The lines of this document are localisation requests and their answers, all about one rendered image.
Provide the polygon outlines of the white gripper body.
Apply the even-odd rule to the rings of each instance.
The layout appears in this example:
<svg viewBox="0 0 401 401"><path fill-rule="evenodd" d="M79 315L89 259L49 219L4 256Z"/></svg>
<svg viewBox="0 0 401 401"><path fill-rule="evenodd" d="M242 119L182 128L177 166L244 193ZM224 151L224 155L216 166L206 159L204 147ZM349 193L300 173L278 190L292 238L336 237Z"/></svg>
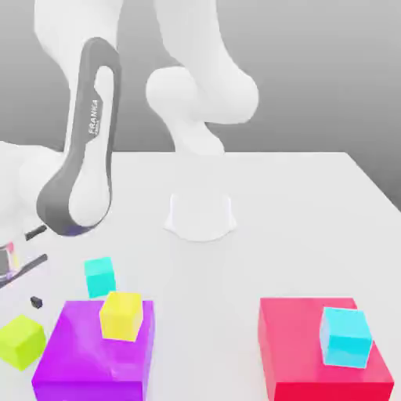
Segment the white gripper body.
<svg viewBox="0 0 401 401"><path fill-rule="evenodd" d="M0 277L0 299L29 299L35 296L41 287L48 261L49 254L43 253L18 271L9 271L3 278Z"/></svg>

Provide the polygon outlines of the small lime green cube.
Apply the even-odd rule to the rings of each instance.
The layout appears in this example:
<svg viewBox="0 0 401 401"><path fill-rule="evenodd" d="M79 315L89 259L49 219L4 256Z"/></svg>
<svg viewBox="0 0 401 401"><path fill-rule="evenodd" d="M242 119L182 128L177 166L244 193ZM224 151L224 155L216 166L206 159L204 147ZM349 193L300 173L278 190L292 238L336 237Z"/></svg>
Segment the small lime green cube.
<svg viewBox="0 0 401 401"><path fill-rule="evenodd" d="M25 370L45 349L41 324L21 314L0 328L0 359L17 370Z"/></svg>

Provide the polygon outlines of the small teal cube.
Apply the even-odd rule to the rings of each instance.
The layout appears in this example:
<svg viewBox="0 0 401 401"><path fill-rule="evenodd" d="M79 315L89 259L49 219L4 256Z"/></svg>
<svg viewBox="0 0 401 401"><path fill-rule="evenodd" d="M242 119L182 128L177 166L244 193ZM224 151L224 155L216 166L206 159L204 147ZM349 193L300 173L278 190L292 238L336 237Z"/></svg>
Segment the small teal cube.
<svg viewBox="0 0 401 401"><path fill-rule="evenodd" d="M110 257L85 261L85 279L90 298L97 298L116 291L114 267Z"/></svg>

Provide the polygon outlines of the small yellow cube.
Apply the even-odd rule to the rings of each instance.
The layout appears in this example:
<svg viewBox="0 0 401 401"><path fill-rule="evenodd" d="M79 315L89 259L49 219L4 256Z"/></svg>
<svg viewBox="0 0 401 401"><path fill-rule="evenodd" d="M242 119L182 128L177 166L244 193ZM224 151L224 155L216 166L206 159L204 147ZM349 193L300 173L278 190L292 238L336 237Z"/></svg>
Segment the small yellow cube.
<svg viewBox="0 0 401 401"><path fill-rule="evenodd" d="M136 341L143 322L142 295L111 291L99 311L99 319L103 338Z"/></svg>

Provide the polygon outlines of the small cyan cube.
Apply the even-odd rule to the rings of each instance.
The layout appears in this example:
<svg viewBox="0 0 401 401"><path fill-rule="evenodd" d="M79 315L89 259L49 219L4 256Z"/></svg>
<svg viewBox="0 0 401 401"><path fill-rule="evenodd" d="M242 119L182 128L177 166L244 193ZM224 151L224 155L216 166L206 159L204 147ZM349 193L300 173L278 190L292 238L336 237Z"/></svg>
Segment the small cyan cube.
<svg viewBox="0 0 401 401"><path fill-rule="evenodd" d="M364 311L325 306L319 339L324 365L367 367L373 338Z"/></svg>

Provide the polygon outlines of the large purple box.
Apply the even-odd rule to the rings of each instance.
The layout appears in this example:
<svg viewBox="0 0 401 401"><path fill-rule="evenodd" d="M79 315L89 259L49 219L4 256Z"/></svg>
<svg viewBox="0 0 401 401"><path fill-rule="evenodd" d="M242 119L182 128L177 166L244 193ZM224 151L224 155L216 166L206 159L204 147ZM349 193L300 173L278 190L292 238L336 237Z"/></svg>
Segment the large purple box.
<svg viewBox="0 0 401 401"><path fill-rule="evenodd" d="M31 380L37 401L146 401L154 303L143 303L143 323L134 342L103 338L102 305L64 304Z"/></svg>

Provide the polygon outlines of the large red box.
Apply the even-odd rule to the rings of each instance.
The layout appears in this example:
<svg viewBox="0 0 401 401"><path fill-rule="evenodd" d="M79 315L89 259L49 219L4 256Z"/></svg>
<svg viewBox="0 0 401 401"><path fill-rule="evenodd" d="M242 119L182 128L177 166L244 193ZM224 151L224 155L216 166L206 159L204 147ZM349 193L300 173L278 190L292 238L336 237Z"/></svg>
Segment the large red box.
<svg viewBox="0 0 401 401"><path fill-rule="evenodd" d="M352 298L261 298L258 343L269 401L389 401L394 380L374 340L365 369L323 364L325 306L358 309Z"/></svg>

